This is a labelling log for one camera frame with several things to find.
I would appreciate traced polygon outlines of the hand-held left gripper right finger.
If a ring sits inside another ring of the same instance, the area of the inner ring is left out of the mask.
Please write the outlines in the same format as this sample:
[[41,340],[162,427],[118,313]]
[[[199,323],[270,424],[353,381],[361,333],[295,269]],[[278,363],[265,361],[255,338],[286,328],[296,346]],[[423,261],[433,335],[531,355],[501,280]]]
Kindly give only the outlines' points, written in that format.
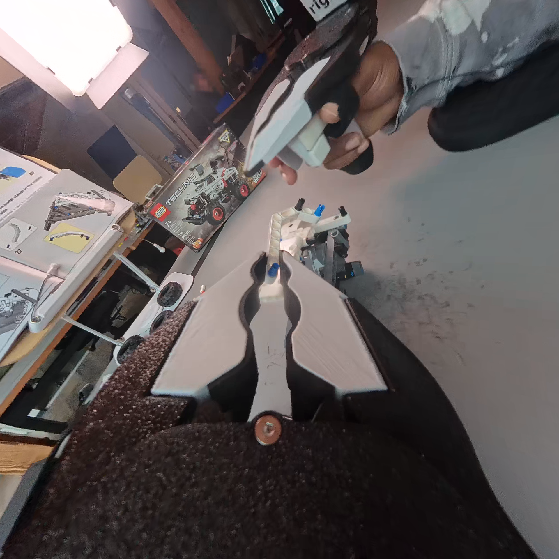
[[286,379],[292,416],[311,420],[325,401],[386,392],[388,386],[352,316],[348,297],[289,253],[280,256]]

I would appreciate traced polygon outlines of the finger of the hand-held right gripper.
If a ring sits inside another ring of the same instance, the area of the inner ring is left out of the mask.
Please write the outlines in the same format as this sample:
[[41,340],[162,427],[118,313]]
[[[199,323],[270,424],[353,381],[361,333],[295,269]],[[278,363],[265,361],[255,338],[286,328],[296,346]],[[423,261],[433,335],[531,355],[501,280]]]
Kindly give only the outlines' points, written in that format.
[[275,113],[290,94],[290,78],[275,81],[266,90],[258,107],[254,124],[246,145],[244,169],[254,171],[264,163],[266,157],[279,138],[278,125],[273,124]]
[[291,74],[287,76],[290,78],[290,94],[272,121],[278,125],[279,138],[259,167],[269,164],[275,157],[282,158],[295,169],[299,169],[302,163],[310,167],[322,166],[329,152],[329,143],[324,135],[326,124],[316,115],[318,110],[310,108],[305,94],[328,61],[328,58],[318,61],[297,78]]

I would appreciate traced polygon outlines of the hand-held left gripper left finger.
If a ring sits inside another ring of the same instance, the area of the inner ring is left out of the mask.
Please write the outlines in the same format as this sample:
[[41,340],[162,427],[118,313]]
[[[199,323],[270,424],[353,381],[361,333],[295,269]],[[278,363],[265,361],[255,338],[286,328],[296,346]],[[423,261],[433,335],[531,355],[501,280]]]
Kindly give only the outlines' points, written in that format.
[[249,324],[260,309],[267,256],[257,253],[206,289],[151,387],[151,395],[213,401],[247,422],[258,369]]

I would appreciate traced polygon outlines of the brick-built truck chassis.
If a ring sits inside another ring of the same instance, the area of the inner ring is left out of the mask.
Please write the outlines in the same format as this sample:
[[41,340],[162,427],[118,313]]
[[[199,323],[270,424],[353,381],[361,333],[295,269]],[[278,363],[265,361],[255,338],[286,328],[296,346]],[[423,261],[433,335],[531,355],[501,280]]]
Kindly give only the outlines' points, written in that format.
[[324,211],[317,223],[314,237],[307,240],[308,245],[303,252],[304,261],[299,263],[346,293],[342,283],[364,274],[360,261],[347,260],[350,248],[348,225],[351,217],[344,206],[339,206],[337,212],[330,217],[324,216]]

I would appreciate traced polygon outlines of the grey desk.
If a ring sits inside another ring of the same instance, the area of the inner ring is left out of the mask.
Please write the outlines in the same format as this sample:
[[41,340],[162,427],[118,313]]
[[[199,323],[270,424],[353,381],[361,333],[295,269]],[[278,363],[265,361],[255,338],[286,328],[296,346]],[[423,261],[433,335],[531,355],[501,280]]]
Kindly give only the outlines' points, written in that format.
[[346,284],[429,369],[494,492],[541,558],[558,558],[558,118],[481,150],[445,153],[427,111],[374,136],[374,164],[345,178],[278,172],[227,220],[208,255],[184,250],[189,297],[267,245],[299,197],[351,215]]

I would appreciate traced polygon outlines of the person's right hand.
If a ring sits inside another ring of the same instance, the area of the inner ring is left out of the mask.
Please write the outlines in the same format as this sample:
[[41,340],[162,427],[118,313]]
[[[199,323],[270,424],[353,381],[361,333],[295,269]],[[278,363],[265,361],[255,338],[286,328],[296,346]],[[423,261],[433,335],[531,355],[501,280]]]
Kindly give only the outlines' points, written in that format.
[[404,93],[402,73],[387,43],[377,41],[366,49],[352,85],[360,100],[354,118],[361,132],[329,139],[330,151],[323,163],[328,170],[340,170],[353,163],[367,150],[370,137],[395,119],[399,111]]

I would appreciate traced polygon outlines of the white document stand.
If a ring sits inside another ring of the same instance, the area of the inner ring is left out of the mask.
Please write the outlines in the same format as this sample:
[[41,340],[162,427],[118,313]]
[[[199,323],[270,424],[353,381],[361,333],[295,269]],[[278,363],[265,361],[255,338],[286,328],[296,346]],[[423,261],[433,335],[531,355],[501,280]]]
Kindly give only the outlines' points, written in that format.
[[[160,312],[167,309],[173,311],[182,302],[193,284],[193,277],[184,273],[173,272],[165,281],[157,284],[121,253],[115,252],[114,257],[120,261],[121,265],[130,269],[132,274],[147,285],[153,293],[150,302],[126,331],[128,338],[135,334],[146,337],[148,326],[150,326],[151,322]],[[23,307],[23,310],[20,311],[13,309],[13,317],[20,317],[18,325],[22,326],[24,331],[32,333],[39,333],[45,330],[64,304],[69,301],[72,292],[100,261],[101,258],[86,256],[78,261],[76,266],[64,278],[60,276],[57,265],[52,265],[49,268],[49,273],[39,275],[38,278],[27,274],[26,279],[17,283],[11,290],[11,294],[16,300],[12,303],[12,306],[16,307],[16,303],[19,303]],[[172,281],[182,285],[183,295],[177,304],[166,309],[157,304],[157,296],[161,287]],[[63,317],[63,320],[83,330],[87,330],[82,323],[76,322],[67,315]]]

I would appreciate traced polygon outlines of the toy truck set box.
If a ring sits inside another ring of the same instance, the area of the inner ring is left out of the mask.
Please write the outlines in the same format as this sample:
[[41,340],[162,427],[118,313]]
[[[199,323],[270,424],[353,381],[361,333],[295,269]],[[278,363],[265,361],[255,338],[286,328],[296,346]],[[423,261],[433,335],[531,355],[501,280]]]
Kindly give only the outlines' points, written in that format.
[[155,185],[143,207],[154,222],[194,252],[248,199],[266,177],[245,170],[246,148],[223,123],[164,185]]

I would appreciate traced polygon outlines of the beige chair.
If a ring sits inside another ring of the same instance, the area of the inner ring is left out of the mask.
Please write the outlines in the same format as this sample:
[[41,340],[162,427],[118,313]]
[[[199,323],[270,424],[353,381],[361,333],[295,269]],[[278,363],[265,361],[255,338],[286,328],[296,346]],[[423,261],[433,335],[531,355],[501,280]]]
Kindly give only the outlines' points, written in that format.
[[162,176],[143,156],[137,155],[114,178],[113,186],[122,196],[135,204],[143,204],[155,185],[162,184]]

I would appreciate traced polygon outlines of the wooden side table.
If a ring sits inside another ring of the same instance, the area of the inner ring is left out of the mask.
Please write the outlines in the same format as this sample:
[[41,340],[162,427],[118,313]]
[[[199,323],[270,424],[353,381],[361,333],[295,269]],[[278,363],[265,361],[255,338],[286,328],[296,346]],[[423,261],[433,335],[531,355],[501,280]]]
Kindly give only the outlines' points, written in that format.
[[63,317],[67,315],[75,321],[78,320],[119,268],[121,263],[114,257],[114,253],[123,252],[124,255],[128,255],[137,247],[139,241],[132,239],[136,224],[134,207],[119,218],[117,224],[121,232],[117,233],[116,239],[102,253],[100,263],[95,265],[72,292],[69,301],[64,304],[53,321],[39,333],[25,331],[1,360],[1,372],[4,373],[1,378],[1,414],[11,406],[14,399],[73,326],[63,320]]

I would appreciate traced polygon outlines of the instruction booklet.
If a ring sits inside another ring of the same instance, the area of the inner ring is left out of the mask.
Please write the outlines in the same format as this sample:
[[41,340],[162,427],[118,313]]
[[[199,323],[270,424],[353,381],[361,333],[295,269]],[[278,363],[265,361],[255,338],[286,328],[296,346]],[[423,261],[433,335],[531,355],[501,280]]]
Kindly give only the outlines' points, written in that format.
[[121,238],[132,203],[1,149],[1,358],[47,328]]

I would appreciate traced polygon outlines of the white light panel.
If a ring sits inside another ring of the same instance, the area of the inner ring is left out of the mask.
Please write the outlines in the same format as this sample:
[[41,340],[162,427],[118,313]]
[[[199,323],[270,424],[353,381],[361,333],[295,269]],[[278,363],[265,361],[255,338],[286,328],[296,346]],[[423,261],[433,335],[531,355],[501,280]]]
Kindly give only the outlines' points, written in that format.
[[102,109],[149,52],[113,1],[1,1],[1,58],[70,111]]

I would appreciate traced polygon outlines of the cardboard piece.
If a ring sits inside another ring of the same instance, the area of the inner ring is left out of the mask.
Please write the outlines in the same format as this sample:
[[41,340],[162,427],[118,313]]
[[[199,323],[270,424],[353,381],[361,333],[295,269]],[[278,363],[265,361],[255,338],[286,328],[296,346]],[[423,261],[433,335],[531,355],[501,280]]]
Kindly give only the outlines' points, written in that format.
[[1,475],[23,474],[48,458],[53,449],[52,445],[1,440]]

